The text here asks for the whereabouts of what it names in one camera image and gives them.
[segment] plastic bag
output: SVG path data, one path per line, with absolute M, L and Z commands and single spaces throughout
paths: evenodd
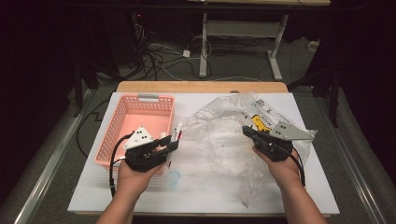
M 280 121 L 296 126 L 255 92 L 219 97 L 182 121 L 183 139 L 205 144 L 205 150 L 211 151 L 213 164 L 232 172 L 241 182 L 235 194 L 246 208 L 266 183 L 275 182 L 267 164 L 251 150 L 253 141 L 242 133 L 244 125 L 255 127 L 254 116 L 260 116 L 271 129 Z M 313 137 L 316 134 L 316 131 L 307 132 Z M 309 156 L 312 140 L 292 141 L 303 163 Z

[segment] basket handle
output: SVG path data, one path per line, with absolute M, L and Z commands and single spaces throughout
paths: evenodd
M 149 93 L 139 93 L 137 94 L 137 98 L 142 102 L 159 102 L 158 94 L 149 94 Z

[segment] white desk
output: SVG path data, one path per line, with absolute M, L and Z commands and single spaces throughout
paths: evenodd
M 96 136 L 89 158 L 78 181 L 69 204 L 68 211 L 78 214 L 99 214 L 111 201 L 108 188 L 108 171 L 94 163 L 93 157 L 100 145 L 114 110 L 117 97 L 114 93 L 101 128 Z M 191 116 L 201 107 L 221 95 L 230 93 L 164 93 L 176 97 L 174 125 Z M 297 124 L 304 127 L 297 104 L 291 93 L 261 93 L 269 104 L 283 112 Z M 332 196 L 327 178 L 323 173 L 318 156 L 313 147 L 305 167 L 307 191 L 324 215 L 338 214 L 339 210 Z M 137 215 L 164 216 L 279 216 L 284 214 L 280 191 L 275 183 L 265 186 L 265 193 L 259 195 L 246 208 L 236 197 L 240 182 L 233 172 L 243 162 L 240 158 L 229 157 L 235 162 L 233 172 L 210 169 L 207 159 L 209 152 L 191 149 L 189 142 L 180 141 L 177 153 L 172 158 L 172 166 L 163 175 L 155 175 L 140 197 L 135 213 Z
M 261 4 L 261 5 L 302 5 L 302 6 L 328 6 L 330 0 L 206 0 L 205 4 Z M 207 19 L 204 13 L 202 31 L 202 53 L 200 62 L 200 77 L 206 77 L 207 69 L 207 36 L 208 35 L 230 35 L 230 36 L 252 36 L 252 37 L 274 37 L 275 44 L 272 50 L 267 51 L 269 64 L 271 65 L 275 80 L 282 80 L 279 66 L 276 61 L 276 53 L 282 40 L 289 15 L 283 15 L 280 22 L 258 22 L 258 21 L 213 21 Z

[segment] person's right hand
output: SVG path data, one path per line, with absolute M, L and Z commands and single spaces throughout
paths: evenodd
M 300 173 L 297 164 L 291 159 L 287 158 L 285 161 L 273 162 L 257 148 L 253 147 L 253 151 L 262 158 L 267 164 L 271 175 L 276 180 L 277 185 L 282 189 L 284 187 L 291 187 L 294 185 L 302 185 L 300 180 Z M 297 160 L 297 153 L 293 150 L 293 155 Z

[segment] table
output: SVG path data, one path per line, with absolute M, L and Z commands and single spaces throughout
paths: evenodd
M 224 4 L 259 4 L 259 5 L 303 5 L 303 6 L 328 6 L 330 0 L 210 0 L 208 3 Z M 272 50 L 267 51 L 269 63 L 271 65 L 274 78 L 277 81 L 282 80 L 279 66 L 276 62 L 276 53 L 279 49 L 282 35 L 286 28 L 289 15 L 283 15 L 280 22 L 258 22 L 258 21 L 213 21 L 207 19 L 207 13 L 204 13 L 203 31 L 202 31 L 202 53 L 200 61 L 200 77 L 206 77 L 206 65 L 208 60 L 206 43 L 208 35 L 228 35 L 228 36 L 253 36 L 253 37 L 274 37 L 275 44 Z
M 188 81 L 121 82 L 115 95 L 137 91 L 167 92 L 168 94 L 174 94 L 176 98 L 174 122 L 177 122 L 185 115 L 194 113 L 197 108 L 209 103 L 211 99 L 217 96 L 232 94 L 229 93 L 230 91 L 268 92 L 263 93 L 265 100 L 271 105 L 276 105 L 278 108 L 288 110 L 289 113 L 285 114 L 299 125 L 304 126 L 294 98 L 291 93 L 287 93 L 286 86 L 283 83 Z M 101 165 L 94 163 L 93 157 L 101 137 L 106 130 L 109 118 L 111 118 L 110 112 L 114 109 L 116 101 L 117 100 L 112 98 L 112 102 L 110 101 L 107 108 L 101 128 L 92 146 L 90 156 L 86 161 L 84 170 L 69 204 L 68 211 L 70 212 L 78 214 L 98 214 L 106 208 L 111 200 L 107 183 L 108 172 Z M 280 191 L 275 183 L 268 184 L 266 187 L 266 192 L 268 193 L 258 197 L 249 209 L 236 199 L 235 191 L 239 183 L 230 181 L 229 178 L 226 178 L 228 175 L 222 175 L 222 180 L 224 182 L 216 182 L 218 183 L 216 186 L 213 186 L 210 181 L 205 183 L 199 181 L 193 184 L 186 183 L 188 182 L 186 180 L 200 180 L 201 178 L 199 176 L 191 178 L 190 175 L 197 175 L 200 174 L 200 172 L 190 173 L 189 175 L 186 167 L 194 165 L 196 166 L 193 169 L 194 171 L 204 172 L 204 170 L 207 170 L 204 169 L 203 166 L 200 166 L 201 163 L 196 162 L 197 160 L 194 162 L 187 162 L 188 159 L 185 158 L 194 156 L 194 158 L 199 161 L 200 157 L 191 155 L 191 151 L 186 150 L 186 148 L 186 143 L 180 141 L 178 152 L 172 159 L 172 166 L 167 171 L 168 173 L 165 172 L 167 175 L 172 174 L 174 171 L 180 171 L 183 177 L 180 177 L 179 186 L 176 188 L 164 186 L 163 181 L 166 180 L 166 176 L 154 176 L 148 190 L 140 197 L 136 205 L 135 213 L 137 215 L 272 217 L 282 216 L 282 214 L 284 214 Z M 317 203 L 319 210 L 326 216 L 338 214 L 337 205 L 313 147 L 311 147 L 305 170 L 306 180 L 307 183 L 309 183 L 307 184 L 307 190 Z M 218 177 L 217 173 L 205 175 L 206 177 L 209 176 L 209 178 L 213 177 L 210 179 L 211 181 L 216 181 L 215 178 Z

